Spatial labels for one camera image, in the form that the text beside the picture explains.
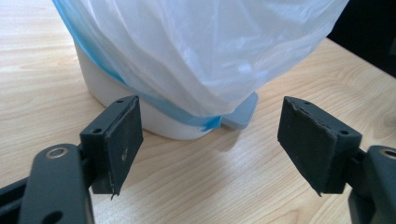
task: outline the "white container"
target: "white container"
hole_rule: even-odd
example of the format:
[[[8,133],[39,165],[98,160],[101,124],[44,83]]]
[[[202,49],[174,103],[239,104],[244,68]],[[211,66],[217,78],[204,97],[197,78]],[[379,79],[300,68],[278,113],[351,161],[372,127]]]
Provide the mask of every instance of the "white container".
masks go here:
[[[107,75],[94,64],[88,56],[76,46],[82,75],[91,94],[104,106],[134,93],[117,80]],[[161,111],[140,99],[140,111],[143,128],[149,132],[177,140],[191,140],[204,136],[209,131],[202,132],[202,127],[183,124],[171,119]]]

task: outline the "wood grain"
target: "wood grain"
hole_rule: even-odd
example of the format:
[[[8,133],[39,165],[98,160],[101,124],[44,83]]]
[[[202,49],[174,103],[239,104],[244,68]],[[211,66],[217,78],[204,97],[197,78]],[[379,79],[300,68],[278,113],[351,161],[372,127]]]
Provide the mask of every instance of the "wood grain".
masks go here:
[[[396,147],[396,81],[324,40],[258,90],[243,131],[195,141],[144,132],[120,197],[93,195],[97,223],[350,223],[347,196],[319,197],[276,140],[282,98],[304,98],[363,133],[361,148]],[[79,132],[103,107],[89,94],[73,41],[51,1],[0,3],[0,187],[34,155]]]

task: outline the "light wood tabletop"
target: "light wood tabletop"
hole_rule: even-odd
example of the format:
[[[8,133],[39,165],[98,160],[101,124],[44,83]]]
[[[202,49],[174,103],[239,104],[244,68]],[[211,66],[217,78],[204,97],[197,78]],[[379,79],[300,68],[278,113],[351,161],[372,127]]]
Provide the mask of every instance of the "light wood tabletop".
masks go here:
[[[120,196],[92,195],[96,222],[350,223],[350,187],[319,197],[277,142],[283,97],[310,101],[353,127],[363,150],[396,147],[396,79],[325,39],[258,94],[243,131],[221,127],[194,141],[144,132]],[[0,188],[28,176],[42,149],[77,145],[103,110],[52,2],[1,1]]]

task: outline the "trash bag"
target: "trash bag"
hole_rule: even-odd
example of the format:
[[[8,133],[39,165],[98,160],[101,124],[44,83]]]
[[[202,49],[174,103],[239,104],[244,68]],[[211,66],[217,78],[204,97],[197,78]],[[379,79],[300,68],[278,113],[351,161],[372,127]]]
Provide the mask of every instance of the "trash bag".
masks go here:
[[[213,118],[312,52],[347,0],[54,4],[76,44],[107,74],[161,111]]]

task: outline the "dark background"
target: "dark background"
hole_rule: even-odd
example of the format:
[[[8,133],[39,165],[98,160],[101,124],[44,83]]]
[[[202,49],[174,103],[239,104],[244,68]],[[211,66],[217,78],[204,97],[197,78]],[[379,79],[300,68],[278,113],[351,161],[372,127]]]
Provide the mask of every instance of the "dark background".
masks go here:
[[[396,0],[350,0],[328,37],[396,77]]]

